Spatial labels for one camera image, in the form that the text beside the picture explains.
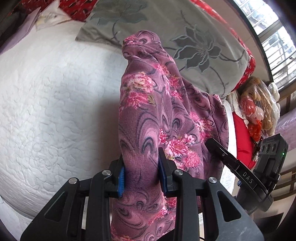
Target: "bed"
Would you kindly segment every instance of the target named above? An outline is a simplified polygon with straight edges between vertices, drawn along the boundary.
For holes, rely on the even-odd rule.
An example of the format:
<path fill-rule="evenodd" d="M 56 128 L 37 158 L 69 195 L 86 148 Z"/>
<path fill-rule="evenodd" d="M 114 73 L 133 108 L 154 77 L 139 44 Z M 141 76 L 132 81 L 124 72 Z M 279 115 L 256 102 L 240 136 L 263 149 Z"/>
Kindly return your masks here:
<path fill-rule="evenodd" d="M 17 240 L 69 178 L 91 178 L 120 155 L 119 88 L 127 61 L 117 47 L 75 41 L 83 25 L 33 28 L 0 55 L 0 219 Z M 231 107 L 223 104 L 228 151 L 236 156 Z M 224 167 L 221 183 L 230 193 L 234 180 Z"/>

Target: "folded blanket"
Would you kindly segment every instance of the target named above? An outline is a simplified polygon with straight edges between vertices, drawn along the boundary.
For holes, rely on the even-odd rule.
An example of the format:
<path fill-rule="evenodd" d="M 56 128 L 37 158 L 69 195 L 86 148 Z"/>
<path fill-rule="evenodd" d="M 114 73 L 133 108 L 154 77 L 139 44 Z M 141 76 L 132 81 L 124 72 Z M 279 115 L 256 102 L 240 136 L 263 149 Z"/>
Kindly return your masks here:
<path fill-rule="evenodd" d="M 223 164 L 204 142 L 213 137 L 227 148 L 227 116 L 218 96 L 200 92 L 181 77 L 155 33 L 128 37 L 122 53 L 128 60 L 119 107 L 126 187 L 113 202 L 112 238 L 156 240 L 174 228 L 176 213 L 176 198 L 161 192 L 158 147 L 193 177 L 219 179 Z"/>

